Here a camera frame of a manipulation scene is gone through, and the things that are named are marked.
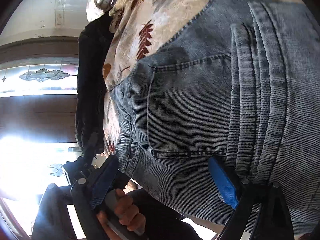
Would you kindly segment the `person's left hand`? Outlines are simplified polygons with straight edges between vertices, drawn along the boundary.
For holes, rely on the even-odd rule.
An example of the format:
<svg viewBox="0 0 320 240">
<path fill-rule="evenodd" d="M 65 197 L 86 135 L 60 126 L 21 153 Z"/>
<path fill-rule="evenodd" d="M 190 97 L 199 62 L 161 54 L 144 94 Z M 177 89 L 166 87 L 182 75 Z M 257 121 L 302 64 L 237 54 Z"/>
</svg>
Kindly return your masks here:
<svg viewBox="0 0 320 240">
<path fill-rule="evenodd" d="M 138 230 L 144 233 L 146 218 L 143 214 L 139 213 L 139 209 L 133 203 L 133 199 L 121 189 L 116 189 L 116 195 L 118 197 L 118 202 L 114 208 L 114 213 L 119 218 L 120 224 L 126 226 L 129 231 Z M 100 211 L 97 214 L 97 219 L 109 239 L 121 240 L 118 234 L 108 226 L 107 215 L 104 211 Z"/>
</svg>

